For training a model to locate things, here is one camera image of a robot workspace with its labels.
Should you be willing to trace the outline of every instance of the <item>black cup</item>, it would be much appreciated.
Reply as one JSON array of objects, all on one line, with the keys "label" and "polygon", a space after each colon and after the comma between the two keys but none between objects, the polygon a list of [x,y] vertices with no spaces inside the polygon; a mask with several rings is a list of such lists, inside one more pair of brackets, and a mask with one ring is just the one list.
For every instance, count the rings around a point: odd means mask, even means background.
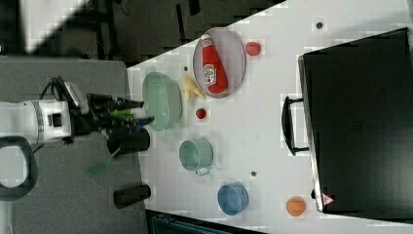
[{"label": "black cup", "polygon": [[115,132],[106,141],[110,154],[113,154],[120,148],[119,152],[114,157],[146,151],[148,150],[150,143],[149,133],[144,128],[141,128],[138,132]]},{"label": "black cup", "polygon": [[117,190],[113,193],[113,202],[117,209],[141,202],[151,196],[151,188],[144,184],[132,188]]}]

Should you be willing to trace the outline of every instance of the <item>triangle label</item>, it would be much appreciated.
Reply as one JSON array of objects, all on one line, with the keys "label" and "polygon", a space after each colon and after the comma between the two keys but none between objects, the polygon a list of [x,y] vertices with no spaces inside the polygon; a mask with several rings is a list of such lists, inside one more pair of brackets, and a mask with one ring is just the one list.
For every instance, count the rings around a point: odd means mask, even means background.
[{"label": "triangle label", "polygon": [[328,197],[327,195],[321,193],[322,195],[322,202],[324,203],[325,206],[327,206],[328,204],[334,202],[334,199]]}]

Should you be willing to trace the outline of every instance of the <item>green bowl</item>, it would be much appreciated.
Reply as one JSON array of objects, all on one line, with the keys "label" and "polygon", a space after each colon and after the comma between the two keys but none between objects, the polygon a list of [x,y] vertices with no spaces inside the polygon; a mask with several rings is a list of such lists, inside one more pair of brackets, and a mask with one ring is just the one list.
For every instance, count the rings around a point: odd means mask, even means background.
[{"label": "green bowl", "polygon": [[166,130],[179,121],[182,114],[179,86],[167,75],[154,69],[147,72],[142,93],[146,116],[155,117],[149,124],[153,130]]}]

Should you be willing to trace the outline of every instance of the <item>ketchup bottle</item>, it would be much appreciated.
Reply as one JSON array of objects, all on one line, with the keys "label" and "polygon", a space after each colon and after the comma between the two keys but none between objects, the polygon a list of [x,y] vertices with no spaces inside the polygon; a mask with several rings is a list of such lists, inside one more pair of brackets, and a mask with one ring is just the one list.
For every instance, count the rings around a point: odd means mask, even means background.
[{"label": "ketchup bottle", "polygon": [[201,37],[203,43],[203,68],[206,86],[213,94],[220,94],[227,89],[227,76],[224,66],[215,50],[212,38],[208,34]]}]

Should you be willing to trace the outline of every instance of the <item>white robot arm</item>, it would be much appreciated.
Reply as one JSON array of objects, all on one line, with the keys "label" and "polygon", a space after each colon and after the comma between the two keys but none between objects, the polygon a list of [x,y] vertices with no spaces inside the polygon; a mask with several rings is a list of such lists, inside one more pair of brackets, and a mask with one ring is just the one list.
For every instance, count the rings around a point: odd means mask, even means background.
[{"label": "white robot arm", "polygon": [[[55,99],[44,100],[48,89]],[[142,107],[143,102],[106,95],[85,98],[76,85],[53,78],[38,100],[0,101],[0,200],[13,201],[36,183],[37,167],[31,146],[102,132],[133,133],[154,118],[116,116],[114,111]]]}]

